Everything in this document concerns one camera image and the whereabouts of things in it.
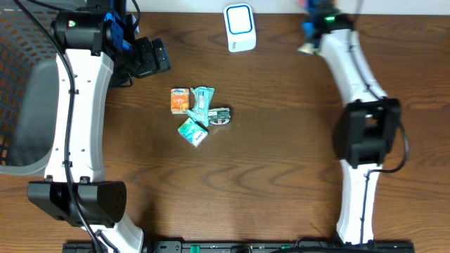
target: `small packet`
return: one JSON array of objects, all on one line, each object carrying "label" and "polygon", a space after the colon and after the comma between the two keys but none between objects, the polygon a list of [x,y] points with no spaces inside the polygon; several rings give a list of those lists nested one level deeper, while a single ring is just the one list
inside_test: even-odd
[{"label": "small packet", "polygon": [[208,136],[208,132],[195,123],[191,118],[188,118],[180,126],[180,128],[178,128],[178,132],[196,148]]},{"label": "small packet", "polygon": [[208,120],[213,125],[230,124],[230,108],[217,108],[208,111]]},{"label": "small packet", "polygon": [[170,110],[172,114],[186,114],[189,109],[189,89],[172,89],[170,91]]},{"label": "small packet", "polygon": [[191,89],[195,96],[195,106],[186,113],[196,122],[201,122],[205,127],[210,125],[208,120],[208,110],[210,109],[211,100],[214,95],[214,88],[198,87]]}]

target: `candy wrapper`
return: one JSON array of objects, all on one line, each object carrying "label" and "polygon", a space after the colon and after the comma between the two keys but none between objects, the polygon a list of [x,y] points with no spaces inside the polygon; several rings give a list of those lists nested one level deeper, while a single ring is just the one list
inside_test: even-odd
[{"label": "candy wrapper", "polygon": [[191,89],[195,96],[195,106],[186,113],[196,122],[201,122],[205,127],[210,125],[208,119],[208,110],[210,109],[211,100],[214,95],[214,88],[198,87]]},{"label": "candy wrapper", "polygon": [[208,120],[211,125],[230,124],[230,108],[217,108],[208,111]]}]

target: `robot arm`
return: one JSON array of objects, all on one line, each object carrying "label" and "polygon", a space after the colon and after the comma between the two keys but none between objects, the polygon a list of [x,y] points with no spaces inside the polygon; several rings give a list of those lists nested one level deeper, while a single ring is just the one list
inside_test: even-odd
[{"label": "robot arm", "polygon": [[[70,131],[70,171],[79,205],[92,231],[108,252],[146,252],[144,232],[125,214],[127,189],[105,181],[102,156],[103,116],[108,87],[132,83],[170,69],[161,39],[135,39],[125,0],[88,0],[86,8],[61,11],[51,32],[64,50],[75,78]],[[83,227],[68,194],[64,170],[70,101],[69,76],[60,58],[56,132],[45,181],[30,182],[28,198],[59,221]]]},{"label": "robot arm", "polygon": [[369,171],[382,169],[392,149],[400,105],[387,99],[364,58],[353,22],[331,2],[306,2],[307,42],[299,51],[323,57],[339,88],[345,112],[333,133],[344,174],[337,236],[344,245],[366,245],[373,241],[371,221],[379,176]]}]

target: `basket mesh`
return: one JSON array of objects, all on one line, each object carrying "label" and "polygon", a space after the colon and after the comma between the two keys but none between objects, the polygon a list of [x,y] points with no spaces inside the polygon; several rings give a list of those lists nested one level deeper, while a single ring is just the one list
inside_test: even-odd
[{"label": "basket mesh", "polygon": [[[79,1],[42,1],[66,9]],[[22,2],[49,31],[58,12]],[[43,59],[56,57],[50,42],[10,0],[0,0],[0,164],[6,165],[8,148],[17,124],[31,69]]]}]

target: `wooden table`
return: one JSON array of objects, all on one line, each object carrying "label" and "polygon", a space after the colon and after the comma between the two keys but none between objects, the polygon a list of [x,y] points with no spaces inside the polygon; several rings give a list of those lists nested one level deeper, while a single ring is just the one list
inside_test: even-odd
[{"label": "wooden table", "polygon": [[[221,14],[144,13],[142,35],[162,37],[172,70],[109,91],[103,155],[108,180],[127,184],[127,213],[152,238],[295,240],[331,237],[342,172],[331,131],[342,112],[320,57],[304,56],[300,15],[256,15],[257,48],[231,54]],[[377,239],[411,239],[417,252],[450,250],[450,18],[364,16],[358,27],[378,81],[403,105],[411,158],[382,175]],[[173,87],[212,86],[211,126],[198,148],[177,133]],[[386,168],[403,154],[397,134]],[[33,178],[0,176],[0,252],[60,252],[87,234],[27,200]]]}]

